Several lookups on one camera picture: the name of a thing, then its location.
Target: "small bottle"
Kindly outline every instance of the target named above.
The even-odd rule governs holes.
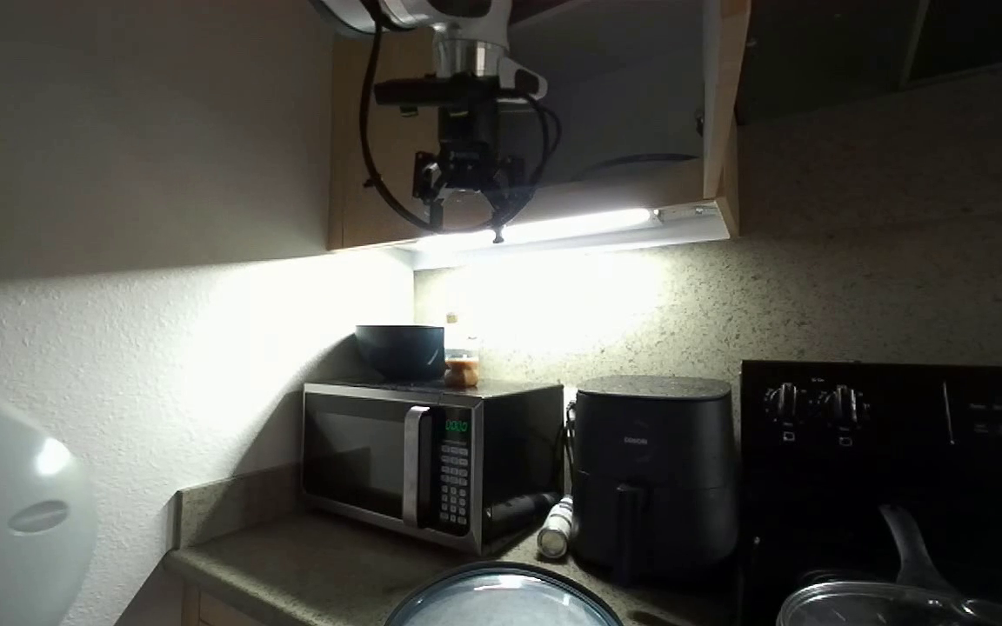
[[[571,557],[574,536],[576,536],[574,501],[560,497],[539,526],[539,536],[535,536],[539,553],[535,557],[550,560],[550,564],[562,564]]]
[[[445,387],[476,391],[476,342],[454,314],[445,315]]]

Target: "microwave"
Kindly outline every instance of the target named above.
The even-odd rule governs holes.
[[[562,387],[302,387],[302,503],[494,553],[562,495]]]

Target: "countertop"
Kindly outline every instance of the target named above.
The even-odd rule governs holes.
[[[539,564],[535,531],[503,564],[554,572],[596,593],[625,626],[723,626],[727,594],[633,593],[585,575],[574,560]],[[171,553],[171,567],[266,626],[379,626],[421,584],[470,557],[314,510],[292,510]]]

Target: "microwave control panel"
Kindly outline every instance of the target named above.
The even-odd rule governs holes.
[[[470,529],[470,417],[447,415],[437,431],[437,523]]]

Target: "cable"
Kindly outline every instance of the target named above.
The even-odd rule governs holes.
[[[372,93],[372,80],[376,80],[376,58],[382,53],[382,31],[385,31],[382,23],[372,28],[365,78],[363,78],[363,102],[359,102],[359,138],[363,138],[365,184],[372,184],[382,196],[382,203],[400,219],[405,219],[411,227],[416,227],[424,234],[437,234],[434,219],[421,219],[405,204],[400,204],[400,198],[389,190],[385,178],[376,169],[376,161],[372,161],[372,145],[367,145],[367,93]]]

